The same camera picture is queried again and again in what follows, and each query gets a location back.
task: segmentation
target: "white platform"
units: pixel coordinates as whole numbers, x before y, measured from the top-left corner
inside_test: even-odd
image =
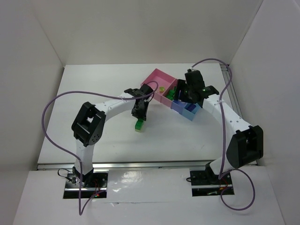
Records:
[[[192,197],[188,169],[116,170],[109,172],[107,198],[92,200],[82,216],[77,199],[62,198],[64,178],[56,171],[32,171],[14,225],[284,225],[265,167],[243,170],[256,188],[256,200],[246,211],[226,208],[219,196]],[[232,183],[235,195],[224,199],[233,207],[246,206],[252,199],[249,181],[233,172]]]
[[[184,74],[192,64],[124,64],[124,65],[67,65],[58,93],[71,90],[93,91],[117,96],[128,88],[139,88],[145,78],[158,68],[175,78]],[[221,91],[224,78],[219,64],[196,67],[205,84]],[[225,101],[231,105],[228,93]],[[49,136],[61,146],[75,152],[71,125],[81,105],[106,101],[106,98],[72,94],[55,102],[48,126]],[[221,156],[222,130],[215,119],[199,110],[194,121],[189,121],[174,110],[153,100],[148,108],[144,131],[135,131],[136,118],[124,112],[104,127],[103,136],[96,144],[94,163],[214,160]],[[72,163],[74,157],[44,140],[39,164]]]

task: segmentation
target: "wire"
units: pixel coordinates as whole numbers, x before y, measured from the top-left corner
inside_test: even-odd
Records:
[[[226,184],[226,187],[228,187],[228,183],[227,183],[227,181],[224,179],[224,177],[222,178],[222,181],[224,181],[225,184]]]
[[[96,185],[96,188],[98,188],[98,190],[100,190],[100,185],[99,185],[99,181],[98,180],[94,180],[94,183]]]
[[[58,171],[57,171],[57,175],[59,175],[60,177],[66,178],[68,181],[72,181],[72,179],[69,178],[69,177],[61,176],[61,175],[60,175],[60,170],[66,170],[66,171],[68,171],[69,173],[72,173],[71,171],[69,171],[69,170],[67,170],[67,169],[65,169],[65,168],[60,168],[60,169],[58,169]]]
[[[95,191],[94,191],[94,193],[96,193],[98,184],[97,184],[95,181],[94,181],[94,183],[95,183]]]
[[[234,170],[240,171],[241,173],[245,174],[245,176],[249,179],[249,181],[250,181],[250,183],[251,183],[251,187],[252,187],[252,190],[253,190],[253,197],[252,197],[252,200],[251,200],[250,204],[249,204],[248,206],[246,206],[246,207],[244,207],[244,208],[240,208],[240,209],[233,208],[233,207],[229,206],[229,205],[224,201],[224,199],[223,199],[223,193],[224,193],[227,189],[229,189],[229,188],[231,188],[231,187],[227,187],[227,188],[223,189],[222,192],[221,192],[221,194],[220,194],[220,197],[221,197],[221,200],[222,200],[223,204],[224,204],[226,207],[230,208],[231,210],[235,210],[235,211],[243,211],[243,210],[249,209],[249,208],[253,205],[254,200],[255,200],[255,187],[254,187],[253,181],[251,180],[251,178],[249,177],[249,175],[246,174],[246,172],[244,172],[244,171],[242,171],[242,170],[240,170],[240,169],[229,170],[229,171],[225,172],[224,174],[226,175],[226,174],[228,174],[228,173],[230,173],[230,172],[232,172],[232,171],[234,171]]]
[[[152,101],[153,98],[154,98],[154,94],[152,95],[152,98],[149,100],[149,102]]]
[[[78,159],[79,161],[79,166],[80,166],[80,181],[79,181],[79,193],[78,193],[78,208],[79,208],[79,215],[81,216],[83,214],[83,211],[85,209],[85,206],[87,205],[87,203],[93,199],[96,195],[100,194],[101,192],[104,192],[104,190],[102,191],[99,191],[95,194],[93,194],[86,202],[85,204],[83,205],[83,208],[81,209],[81,188],[82,188],[82,180],[83,180],[83,164],[82,164],[82,161],[81,159],[79,158],[79,156],[77,156],[76,154],[72,153],[71,151],[61,147],[60,145],[58,145],[57,143],[55,143],[50,137],[49,135],[47,134],[47,131],[46,131],[46,128],[45,128],[45,114],[47,112],[47,109],[49,108],[49,106],[58,98],[64,96],[64,95],[68,95],[68,94],[75,94],[75,93],[78,93],[78,94],[89,94],[89,95],[96,95],[96,96],[101,96],[101,97],[105,97],[105,98],[112,98],[112,99],[119,99],[119,100],[137,100],[137,99],[143,99],[143,98],[147,98],[149,96],[151,96],[152,94],[155,93],[155,91],[158,89],[158,83],[156,81],[150,81],[149,83],[155,83],[157,86],[155,88],[155,90],[153,92],[151,92],[150,94],[148,95],[145,95],[145,96],[141,96],[141,97],[132,97],[132,98],[121,98],[121,97],[115,97],[115,96],[109,96],[109,95],[103,95],[103,94],[99,94],[99,93],[95,93],[95,92],[89,92],[89,91],[80,91],[80,90],[74,90],[74,91],[67,91],[67,92],[64,92],[64,93],[61,93],[59,95],[57,95],[56,97],[54,97],[50,102],[47,103],[47,105],[45,106],[44,110],[43,110],[43,113],[42,113],[42,130],[44,132],[44,135],[45,137],[48,139],[48,141],[53,144],[55,147],[63,150],[64,152],[74,156],[76,159]]]
[[[225,85],[224,89],[221,91],[221,94],[220,94],[220,98],[219,98],[219,101],[220,101],[220,108],[221,108],[221,115],[222,115],[222,127],[223,127],[223,150],[222,150],[222,163],[221,163],[221,168],[220,168],[220,173],[219,173],[219,180],[222,179],[226,174],[228,174],[229,172],[233,171],[233,170],[237,170],[237,171],[240,171],[242,172],[243,174],[245,174],[247,176],[247,178],[250,180],[250,183],[252,185],[252,189],[253,189],[253,199],[251,201],[251,203],[246,206],[245,208],[242,208],[242,209],[235,209],[229,205],[227,205],[224,200],[223,200],[223,192],[227,189],[224,189],[222,192],[221,192],[221,200],[222,202],[224,203],[225,206],[227,206],[228,208],[232,209],[232,210],[236,210],[236,211],[242,211],[242,210],[246,210],[248,208],[250,208],[255,200],[255,187],[254,187],[254,184],[251,180],[251,178],[248,176],[248,174],[246,174],[244,171],[240,170],[240,169],[233,169],[233,170],[230,170],[228,172],[225,172],[223,173],[223,169],[224,169],[224,164],[225,164],[225,155],[226,155],[226,125],[225,125],[225,114],[224,114],[224,108],[223,108],[223,104],[222,104],[222,97],[223,97],[223,94],[224,92],[226,91],[226,89],[229,87],[230,83],[232,82],[232,79],[233,79],[233,72],[231,70],[231,68],[225,63],[223,62],[222,60],[219,60],[219,59],[215,59],[215,58],[208,58],[208,59],[204,59],[204,60],[201,60],[197,63],[195,63],[194,65],[192,65],[192,68],[194,68],[195,66],[197,66],[199,63],[202,63],[202,62],[205,62],[205,61],[209,61],[209,60],[214,60],[214,61],[218,61],[220,63],[222,63],[224,66],[226,66],[227,70],[228,70],[228,73],[229,73],[229,81],[227,82],[227,84]]]

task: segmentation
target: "green object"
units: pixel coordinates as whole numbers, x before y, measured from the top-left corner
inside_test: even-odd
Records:
[[[166,98],[169,99],[169,100],[171,100],[171,101],[173,101],[173,99],[174,99],[174,94],[175,94],[175,91],[174,91],[174,90],[169,90],[169,92],[168,92]]]
[[[159,92],[162,93],[165,91],[165,88],[164,87],[159,87]]]
[[[135,123],[135,131],[140,132],[143,124],[144,121],[142,119],[138,119],[137,122]]]

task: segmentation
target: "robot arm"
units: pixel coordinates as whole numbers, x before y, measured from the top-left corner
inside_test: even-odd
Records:
[[[119,98],[142,97],[153,92],[152,88],[144,84],[140,89],[128,89],[119,95]],[[96,105],[86,102],[82,105],[72,125],[74,137],[76,138],[76,154],[82,160],[82,182],[88,181],[93,174],[93,152],[94,146],[102,136],[103,127],[110,118],[131,110],[137,119],[146,120],[149,97],[133,100],[112,99]],[[80,164],[78,159],[73,167],[73,173],[80,177]]]
[[[213,87],[206,87],[198,70],[188,70],[185,80],[178,80],[174,94],[175,100],[199,104],[222,125],[219,92]],[[263,130],[251,126],[237,115],[222,100],[226,126],[226,155],[223,172],[240,168],[263,157]],[[222,157],[205,166],[209,178],[216,179],[220,173]]]

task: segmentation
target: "white wall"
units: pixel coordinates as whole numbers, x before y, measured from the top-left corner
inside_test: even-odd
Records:
[[[262,0],[31,0],[63,64],[230,61]]]
[[[41,113],[62,64],[30,3],[0,0],[0,218],[10,225],[43,141]]]
[[[231,66],[243,116],[264,129],[286,224],[299,224],[300,0],[264,0]]]

